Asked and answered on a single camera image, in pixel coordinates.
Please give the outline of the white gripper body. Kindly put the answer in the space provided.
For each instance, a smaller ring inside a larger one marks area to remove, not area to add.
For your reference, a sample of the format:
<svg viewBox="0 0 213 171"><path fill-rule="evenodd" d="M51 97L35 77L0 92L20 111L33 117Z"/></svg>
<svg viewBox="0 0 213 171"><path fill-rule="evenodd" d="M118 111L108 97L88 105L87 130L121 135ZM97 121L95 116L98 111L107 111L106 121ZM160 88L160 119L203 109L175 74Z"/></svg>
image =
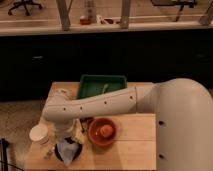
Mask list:
<svg viewBox="0 0 213 171"><path fill-rule="evenodd" d="M72 136L73 129L75 128L76 120L71 119L64 122L54 123L54 132L57 140L62 140Z"/></svg>

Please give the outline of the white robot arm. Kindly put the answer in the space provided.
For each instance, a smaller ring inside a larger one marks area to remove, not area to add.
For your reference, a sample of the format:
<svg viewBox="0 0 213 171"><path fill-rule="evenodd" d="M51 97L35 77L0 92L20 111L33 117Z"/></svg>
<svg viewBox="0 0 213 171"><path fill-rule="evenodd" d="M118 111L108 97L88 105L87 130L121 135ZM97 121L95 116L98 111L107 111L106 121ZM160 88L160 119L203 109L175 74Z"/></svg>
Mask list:
<svg viewBox="0 0 213 171"><path fill-rule="evenodd" d="M65 138L76 118L156 115L157 171L213 171L213 97L191 79L172 79L73 100L59 89L42 111Z"/></svg>

